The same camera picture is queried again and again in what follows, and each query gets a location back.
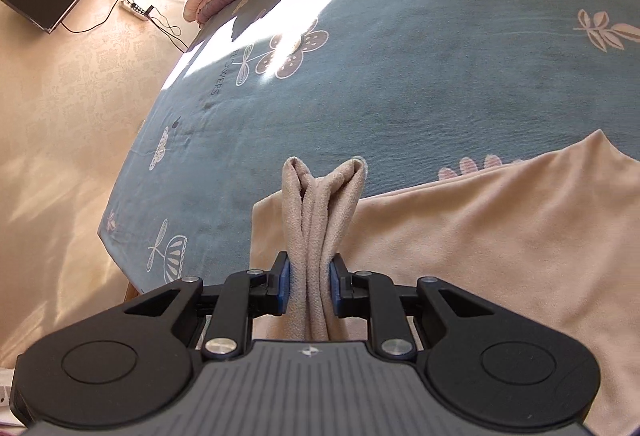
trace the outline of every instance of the beige garment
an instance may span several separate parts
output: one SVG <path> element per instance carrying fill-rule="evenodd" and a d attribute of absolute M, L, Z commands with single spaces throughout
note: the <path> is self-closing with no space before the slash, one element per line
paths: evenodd
<path fill-rule="evenodd" d="M 283 317 L 273 319 L 270 338 L 346 338 L 344 322 L 333 313 L 326 276 L 362 194 L 366 175 L 366 164 L 359 159 L 350 159 L 318 179 L 299 159 L 285 162 L 282 212 L 276 221 L 284 228 L 286 242 L 282 248 L 289 253 L 291 263 L 289 305 Z"/>
<path fill-rule="evenodd" d="M 255 204 L 252 267 L 269 268 L 285 248 L 281 217 L 281 193 Z M 339 252 L 351 272 L 399 285 L 436 275 L 575 337 L 602 372 L 588 426 L 628 436 L 640 425 L 640 162 L 602 131 L 523 162 L 362 199 Z"/>

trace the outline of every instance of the metal screw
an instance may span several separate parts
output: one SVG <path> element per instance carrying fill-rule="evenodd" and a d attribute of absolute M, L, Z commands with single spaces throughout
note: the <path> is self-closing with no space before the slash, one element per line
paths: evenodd
<path fill-rule="evenodd" d="M 227 353 L 236 351 L 238 344 L 236 344 L 235 340 L 219 337 L 217 339 L 207 340 L 204 347 L 209 353 L 213 353 L 214 355 L 226 355 Z"/>
<path fill-rule="evenodd" d="M 408 340 L 404 339 L 389 339 L 382 342 L 382 350 L 389 355 L 406 355 L 412 349 L 414 349 L 414 345 Z"/>

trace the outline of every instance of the beige blanket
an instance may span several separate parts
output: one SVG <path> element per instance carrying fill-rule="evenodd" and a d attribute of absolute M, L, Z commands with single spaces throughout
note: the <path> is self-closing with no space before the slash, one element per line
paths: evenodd
<path fill-rule="evenodd" d="M 286 248 L 282 193 L 254 206 L 251 266 Z M 351 272 L 436 275 L 594 353 L 599 435 L 640 425 L 640 162 L 602 131 L 561 151 L 360 200 L 338 247 Z M 273 318 L 258 320 L 265 333 Z M 364 338 L 358 323 L 351 338 Z"/>

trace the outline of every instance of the gray gripper base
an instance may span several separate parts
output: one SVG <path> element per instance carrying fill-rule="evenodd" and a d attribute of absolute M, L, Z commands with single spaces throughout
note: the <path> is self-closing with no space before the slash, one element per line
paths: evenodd
<path fill-rule="evenodd" d="M 28 436 L 80 436 L 41 422 Z M 193 387 L 155 416 L 101 436 L 494 436 L 457 418 L 407 364 L 363 342 L 258 340 L 238 360 L 204 366 Z M 587 436 L 577 425 L 545 436 Z"/>

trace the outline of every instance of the floor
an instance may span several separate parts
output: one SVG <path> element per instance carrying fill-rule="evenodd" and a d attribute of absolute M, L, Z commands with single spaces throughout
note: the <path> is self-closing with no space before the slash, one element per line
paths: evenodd
<path fill-rule="evenodd" d="M 81 0 L 88 28 L 114 0 Z M 156 6 L 189 43 L 181 0 Z M 122 301 L 96 228 L 129 147 L 180 53 L 116 9 L 50 36 L 0 5 L 0 367 L 43 335 Z"/>

